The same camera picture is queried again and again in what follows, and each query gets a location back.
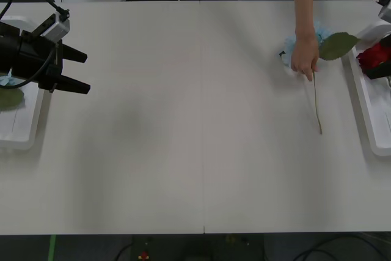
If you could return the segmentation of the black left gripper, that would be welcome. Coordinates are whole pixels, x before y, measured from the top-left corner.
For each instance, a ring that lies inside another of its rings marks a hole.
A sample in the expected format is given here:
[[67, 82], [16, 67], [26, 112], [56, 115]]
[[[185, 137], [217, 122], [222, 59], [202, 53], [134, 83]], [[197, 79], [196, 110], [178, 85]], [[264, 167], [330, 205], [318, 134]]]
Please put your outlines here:
[[[39, 88], [47, 90], [61, 90], [77, 94], [88, 94], [91, 86], [64, 75], [49, 77], [49, 66], [57, 65], [59, 44], [44, 37], [28, 39], [28, 35], [20, 30], [12, 31], [13, 49], [12, 76], [23, 79], [23, 82], [12, 84], [12, 89], [21, 88], [29, 83], [38, 83]], [[87, 54], [68, 45], [62, 45], [62, 58], [69, 61], [85, 63]]]

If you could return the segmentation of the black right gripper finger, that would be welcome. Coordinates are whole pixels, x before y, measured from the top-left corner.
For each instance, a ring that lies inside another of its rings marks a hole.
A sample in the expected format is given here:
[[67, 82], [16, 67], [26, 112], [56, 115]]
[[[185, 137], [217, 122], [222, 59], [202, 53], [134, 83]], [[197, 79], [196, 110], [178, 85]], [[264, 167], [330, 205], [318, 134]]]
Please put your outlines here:
[[378, 79], [391, 76], [391, 63], [383, 62], [377, 67], [366, 70], [366, 76], [370, 79]]

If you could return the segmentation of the person's hand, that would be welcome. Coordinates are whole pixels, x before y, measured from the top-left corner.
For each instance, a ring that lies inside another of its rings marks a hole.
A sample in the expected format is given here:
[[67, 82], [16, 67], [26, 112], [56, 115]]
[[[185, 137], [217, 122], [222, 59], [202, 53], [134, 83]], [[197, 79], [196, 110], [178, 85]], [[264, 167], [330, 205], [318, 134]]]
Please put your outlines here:
[[318, 40], [313, 26], [300, 28], [295, 32], [296, 42], [291, 55], [291, 69], [313, 81], [319, 58]]

